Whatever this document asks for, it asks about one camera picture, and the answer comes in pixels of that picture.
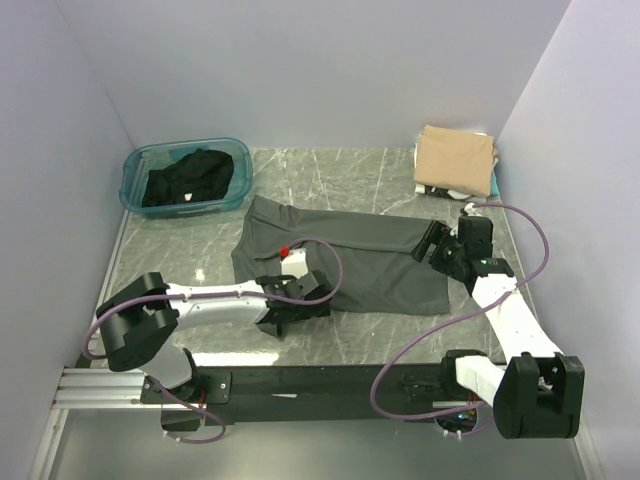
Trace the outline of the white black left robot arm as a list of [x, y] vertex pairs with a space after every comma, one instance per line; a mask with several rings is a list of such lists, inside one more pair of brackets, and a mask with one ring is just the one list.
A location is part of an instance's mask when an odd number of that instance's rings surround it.
[[286, 326], [331, 313], [334, 295], [324, 273], [311, 270], [263, 275], [222, 287], [187, 287], [144, 274], [104, 303], [97, 315], [108, 367], [113, 372], [139, 369], [160, 383], [176, 401], [193, 399], [205, 381], [193, 355], [173, 345], [182, 330], [232, 323], [255, 326], [275, 338]]

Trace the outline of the grey t-shirt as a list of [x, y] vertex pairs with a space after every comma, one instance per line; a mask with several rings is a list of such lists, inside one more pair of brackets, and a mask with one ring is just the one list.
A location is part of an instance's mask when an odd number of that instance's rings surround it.
[[411, 257], [429, 225], [428, 219], [299, 209], [257, 195], [231, 253], [235, 281], [279, 274], [280, 249], [303, 238], [309, 268], [341, 284], [333, 309], [446, 314], [447, 277]]

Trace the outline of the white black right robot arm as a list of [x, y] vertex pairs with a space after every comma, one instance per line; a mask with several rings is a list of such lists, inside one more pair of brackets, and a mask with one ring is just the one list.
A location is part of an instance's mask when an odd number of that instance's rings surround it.
[[573, 438], [579, 430], [585, 368], [547, 336], [509, 263], [493, 254], [493, 223], [462, 216], [456, 228], [433, 221], [412, 250], [437, 272], [462, 283], [483, 310], [505, 365], [477, 350], [452, 350], [441, 361], [439, 387], [460, 399], [473, 393], [491, 406], [507, 439]]

